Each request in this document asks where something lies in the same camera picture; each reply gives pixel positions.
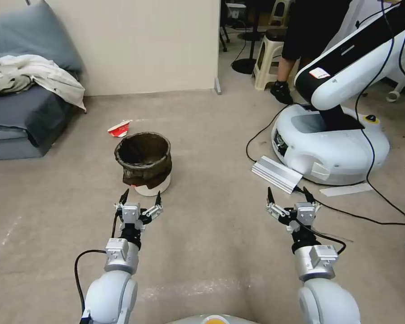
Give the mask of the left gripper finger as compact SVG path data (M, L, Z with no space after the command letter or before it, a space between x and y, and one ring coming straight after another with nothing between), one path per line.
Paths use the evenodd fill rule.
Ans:
M147 225L151 223L155 218L157 218L162 212L163 212L163 205L161 192L158 191L154 206L143 211L140 215L140 220L142 221L143 225Z
M114 215L114 222L115 223L117 222L118 218L120 219L120 222L123 222L122 208L125 205L125 203L127 202L128 194L129 194L129 189L126 189L126 191L121 195L118 204L115 204L115 208L116 208L116 212L115 212L115 215Z

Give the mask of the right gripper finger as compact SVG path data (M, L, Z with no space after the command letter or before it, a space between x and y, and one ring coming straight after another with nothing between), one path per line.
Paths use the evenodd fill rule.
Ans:
M307 202L311 203L312 206L315 208L315 216L316 216L316 213L321 208L321 204L315 199L313 194L305 186L303 186L303 193L306 197Z
M289 211L283 209L275 203L272 190L270 187L267 188L267 212L274 217L277 221L291 221L291 216Z

